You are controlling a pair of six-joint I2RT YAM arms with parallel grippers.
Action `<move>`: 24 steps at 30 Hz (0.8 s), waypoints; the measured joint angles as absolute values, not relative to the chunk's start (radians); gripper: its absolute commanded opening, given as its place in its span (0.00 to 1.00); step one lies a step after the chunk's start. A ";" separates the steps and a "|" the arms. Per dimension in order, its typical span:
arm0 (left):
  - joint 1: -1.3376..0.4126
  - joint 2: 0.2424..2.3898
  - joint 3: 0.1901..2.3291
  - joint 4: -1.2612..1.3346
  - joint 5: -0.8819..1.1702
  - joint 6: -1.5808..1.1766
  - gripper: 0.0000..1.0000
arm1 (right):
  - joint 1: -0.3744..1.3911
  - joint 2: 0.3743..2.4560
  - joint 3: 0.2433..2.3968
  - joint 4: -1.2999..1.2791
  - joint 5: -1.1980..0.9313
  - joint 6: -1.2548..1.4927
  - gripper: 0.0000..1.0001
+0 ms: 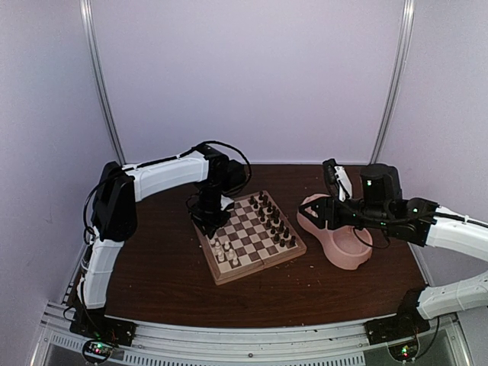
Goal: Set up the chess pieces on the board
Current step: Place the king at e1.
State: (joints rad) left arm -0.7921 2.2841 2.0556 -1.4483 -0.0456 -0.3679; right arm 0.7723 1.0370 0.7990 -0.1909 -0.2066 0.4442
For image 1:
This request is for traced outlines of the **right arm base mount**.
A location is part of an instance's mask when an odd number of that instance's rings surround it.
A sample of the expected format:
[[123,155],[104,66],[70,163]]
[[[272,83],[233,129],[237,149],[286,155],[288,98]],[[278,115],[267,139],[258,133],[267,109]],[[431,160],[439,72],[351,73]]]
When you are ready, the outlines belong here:
[[370,345],[416,336],[430,330],[430,323],[420,315],[396,314],[369,320],[364,324]]

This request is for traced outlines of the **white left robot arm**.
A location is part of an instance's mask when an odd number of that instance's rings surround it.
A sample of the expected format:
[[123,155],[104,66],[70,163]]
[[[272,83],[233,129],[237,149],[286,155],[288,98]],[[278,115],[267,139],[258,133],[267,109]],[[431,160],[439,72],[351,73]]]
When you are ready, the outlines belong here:
[[104,308],[114,264],[124,243],[136,232],[136,205],[143,199],[186,184],[197,187],[197,201],[188,204],[191,221],[209,238],[230,219],[233,195],[250,181],[248,159],[230,159],[217,141],[204,141],[189,150],[139,164],[105,165],[99,183],[88,194],[84,239],[88,245],[82,261],[77,298],[86,311],[80,326],[94,339],[110,330],[110,323],[96,310]]

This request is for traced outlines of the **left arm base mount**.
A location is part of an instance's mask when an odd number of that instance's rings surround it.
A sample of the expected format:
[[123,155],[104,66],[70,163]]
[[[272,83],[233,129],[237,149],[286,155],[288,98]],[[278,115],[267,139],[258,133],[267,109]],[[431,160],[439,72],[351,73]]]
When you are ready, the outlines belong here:
[[101,340],[114,345],[131,346],[135,336],[136,324],[130,321],[105,318],[90,321],[88,318],[76,319],[69,327],[71,333],[90,339]]

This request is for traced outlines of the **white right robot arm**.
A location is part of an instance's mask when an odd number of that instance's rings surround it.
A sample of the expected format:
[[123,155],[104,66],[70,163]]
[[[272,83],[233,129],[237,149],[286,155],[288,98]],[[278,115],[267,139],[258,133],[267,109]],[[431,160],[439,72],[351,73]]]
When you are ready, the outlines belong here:
[[405,199],[397,168],[383,163],[360,171],[362,196],[334,159],[323,162],[327,192],[306,197],[297,221],[337,268],[354,271],[374,249],[371,230],[413,247],[430,284],[406,293],[390,328],[407,336],[431,319],[487,305],[487,224],[425,198]]

